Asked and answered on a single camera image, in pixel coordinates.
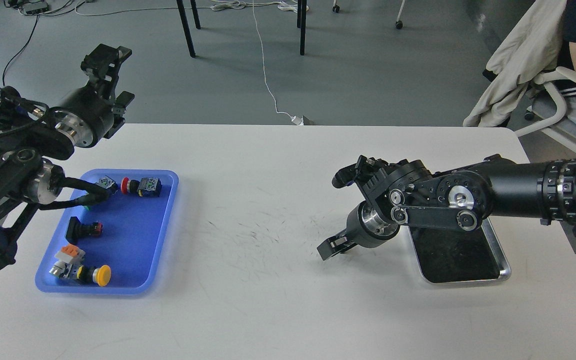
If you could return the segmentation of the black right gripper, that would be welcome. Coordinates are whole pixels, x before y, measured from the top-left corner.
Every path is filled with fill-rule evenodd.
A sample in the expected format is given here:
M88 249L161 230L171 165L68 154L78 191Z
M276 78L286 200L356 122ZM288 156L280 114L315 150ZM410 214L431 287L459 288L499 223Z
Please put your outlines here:
M343 230L317 246L318 255L322 261L326 261L355 246L377 248L393 239L399 230L398 224L384 221L375 209L363 201L350 212Z

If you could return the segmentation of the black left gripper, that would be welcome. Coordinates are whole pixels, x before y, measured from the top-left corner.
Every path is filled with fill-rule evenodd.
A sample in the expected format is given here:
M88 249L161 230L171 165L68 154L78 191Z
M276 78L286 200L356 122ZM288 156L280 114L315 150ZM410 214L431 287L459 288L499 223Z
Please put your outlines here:
M66 135L75 147L91 148L100 139L113 137L125 125L124 114L135 94L122 91L112 100L100 93L115 92L121 64L131 55L130 48L99 44L80 64L87 75L87 85L70 92L50 108L55 130Z

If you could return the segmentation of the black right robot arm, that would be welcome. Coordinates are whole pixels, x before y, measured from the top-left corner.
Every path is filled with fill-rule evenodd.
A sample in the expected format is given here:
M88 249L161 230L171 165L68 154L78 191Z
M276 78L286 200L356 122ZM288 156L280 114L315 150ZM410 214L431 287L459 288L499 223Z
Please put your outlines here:
M323 260L355 246L377 248L401 226L475 231L490 215L537 218L573 226L576 158L516 163L498 153L482 162L431 173L422 161L388 162L361 155L333 177L337 189L356 185L363 201L345 229L317 247Z

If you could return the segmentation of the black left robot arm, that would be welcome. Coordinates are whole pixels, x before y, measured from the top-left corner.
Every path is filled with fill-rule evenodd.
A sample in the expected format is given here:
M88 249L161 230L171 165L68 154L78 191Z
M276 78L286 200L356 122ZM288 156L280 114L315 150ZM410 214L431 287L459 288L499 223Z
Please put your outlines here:
M132 50L98 45L80 65L87 83L60 104L23 98L0 87L0 270L16 262L18 239L38 210L96 205L109 189L67 177L54 160L91 148L125 124L134 94L117 95L121 65Z

